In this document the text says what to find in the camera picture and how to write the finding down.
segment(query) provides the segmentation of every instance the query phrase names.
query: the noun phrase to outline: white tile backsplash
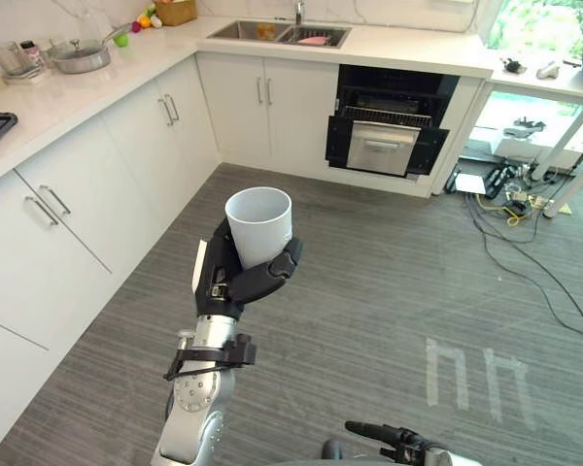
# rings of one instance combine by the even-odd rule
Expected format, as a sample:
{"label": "white tile backsplash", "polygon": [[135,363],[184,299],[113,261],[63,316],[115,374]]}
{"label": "white tile backsplash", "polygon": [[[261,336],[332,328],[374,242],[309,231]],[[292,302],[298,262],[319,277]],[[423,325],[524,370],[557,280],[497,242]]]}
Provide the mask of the white tile backsplash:
{"label": "white tile backsplash", "polygon": [[[465,31],[477,0],[305,0],[306,19]],[[201,15],[294,18],[294,0],[197,0]]]}
{"label": "white tile backsplash", "polygon": [[[59,0],[75,9],[91,5],[103,35],[110,23],[134,20],[148,0]],[[464,31],[475,2],[463,0],[305,0],[306,19]],[[480,10],[485,2],[479,0]],[[196,0],[200,15],[222,17],[294,18],[294,0]],[[7,40],[78,37],[78,22],[52,0],[0,0],[0,42]]]}
{"label": "white tile backsplash", "polygon": [[[110,22],[120,24],[131,21],[147,6],[143,0],[60,1],[72,11],[87,1],[101,35],[109,32]],[[0,0],[0,42],[78,36],[78,22],[51,0]]]}

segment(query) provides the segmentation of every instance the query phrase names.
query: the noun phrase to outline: cabinet door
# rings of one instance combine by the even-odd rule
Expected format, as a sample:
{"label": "cabinet door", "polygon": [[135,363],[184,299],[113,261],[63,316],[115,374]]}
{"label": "cabinet door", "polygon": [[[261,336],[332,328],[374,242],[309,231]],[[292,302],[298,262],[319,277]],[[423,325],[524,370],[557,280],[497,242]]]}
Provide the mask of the cabinet door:
{"label": "cabinet door", "polygon": [[193,56],[156,79],[173,112],[173,133],[186,164],[190,199],[219,164],[218,149]]}
{"label": "cabinet door", "polygon": [[121,281],[162,231],[98,117],[19,165],[17,172]]}
{"label": "cabinet door", "polygon": [[0,325],[61,352],[114,289],[95,256],[35,200],[15,172],[0,179]]}
{"label": "cabinet door", "polygon": [[0,442],[51,373],[47,356],[0,328]]}
{"label": "cabinet door", "polygon": [[326,169],[328,116],[334,113],[339,66],[265,58],[272,163],[275,169],[315,176]]}
{"label": "cabinet door", "polygon": [[267,166],[267,93],[263,59],[200,52],[198,69],[225,162]]}
{"label": "cabinet door", "polygon": [[170,108],[166,112],[155,82],[149,82],[101,114],[163,229],[189,199],[186,164],[173,136],[170,112]]}

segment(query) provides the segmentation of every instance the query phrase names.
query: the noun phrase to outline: oven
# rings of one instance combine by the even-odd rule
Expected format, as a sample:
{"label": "oven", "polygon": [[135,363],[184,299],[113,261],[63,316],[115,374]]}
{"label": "oven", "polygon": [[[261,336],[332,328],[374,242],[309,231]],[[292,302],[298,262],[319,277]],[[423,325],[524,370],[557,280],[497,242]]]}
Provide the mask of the oven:
{"label": "oven", "polygon": [[449,75],[341,65],[328,165],[394,177],[429,174],[449,134],[440,122],[457,83]]}

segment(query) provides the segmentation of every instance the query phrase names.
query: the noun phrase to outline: saucepan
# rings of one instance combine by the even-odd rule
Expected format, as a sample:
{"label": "saucepan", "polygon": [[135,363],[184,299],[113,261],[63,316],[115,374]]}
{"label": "saucepan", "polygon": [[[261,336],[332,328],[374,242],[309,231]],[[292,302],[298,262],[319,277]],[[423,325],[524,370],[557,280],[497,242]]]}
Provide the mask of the saucepan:
{"label": "saucepan", "polygon": [[129,24],[113,30],[101,42],[73,39],[51,50],[51,61],[56,68],[68,75],[88,73],[103,68],[110,63],[110,53],[106,44],[112,38],[129,30]]}

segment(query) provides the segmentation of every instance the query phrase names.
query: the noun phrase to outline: white mug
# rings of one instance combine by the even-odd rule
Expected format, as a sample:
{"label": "white mug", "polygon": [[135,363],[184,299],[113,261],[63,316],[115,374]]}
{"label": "white mug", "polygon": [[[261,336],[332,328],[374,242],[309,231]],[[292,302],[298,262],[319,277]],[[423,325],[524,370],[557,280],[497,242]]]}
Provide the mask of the white mug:
{"label": "white mug", "polygon": [[292,200],[276,187],[249,187],[224,205],[242,267],[276,257],[292,238]]}

